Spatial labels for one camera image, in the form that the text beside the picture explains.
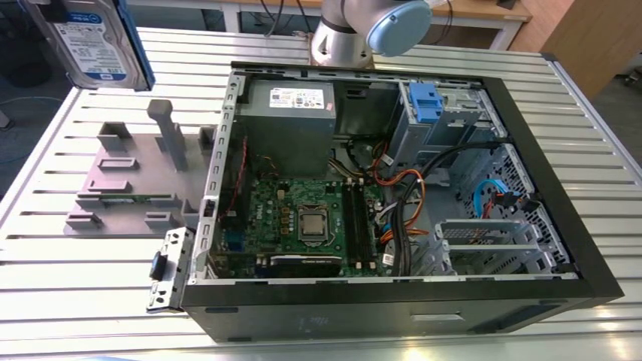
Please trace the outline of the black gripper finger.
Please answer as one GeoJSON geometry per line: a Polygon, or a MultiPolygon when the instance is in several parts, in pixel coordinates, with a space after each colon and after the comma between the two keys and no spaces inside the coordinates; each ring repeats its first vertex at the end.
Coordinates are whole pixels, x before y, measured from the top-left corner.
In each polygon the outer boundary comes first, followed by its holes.
{"type": "Polygon", "coordinates": [[[49,0],[43,5],[43,17],[48,23],[66,23],[68,11],[63,0],[49,0]]]}

